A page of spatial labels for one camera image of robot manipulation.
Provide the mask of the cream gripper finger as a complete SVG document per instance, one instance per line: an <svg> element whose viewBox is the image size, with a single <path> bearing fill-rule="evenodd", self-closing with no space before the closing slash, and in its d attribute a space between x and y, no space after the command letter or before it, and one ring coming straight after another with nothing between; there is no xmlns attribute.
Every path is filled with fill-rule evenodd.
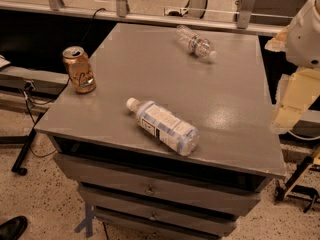
<svg viewBox="0 0 320 240"><path fill-rule="evenodd" d="M276 90L271 130L287 133L320 97L320 70L299 67L293 74L283 74Z"/></svg>

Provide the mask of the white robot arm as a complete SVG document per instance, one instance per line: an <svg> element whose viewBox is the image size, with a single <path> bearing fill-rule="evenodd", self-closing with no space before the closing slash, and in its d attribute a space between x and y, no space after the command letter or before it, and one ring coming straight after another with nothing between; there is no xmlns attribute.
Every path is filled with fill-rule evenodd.
<svg viewBox="0 0 320 240"><path fill-rule="evenodd" d="M286 60L297 66L291 75L281 76L276 91L271 129L285 134L320 96L320 0L307 0L265 49L284 52Z"/></svg>

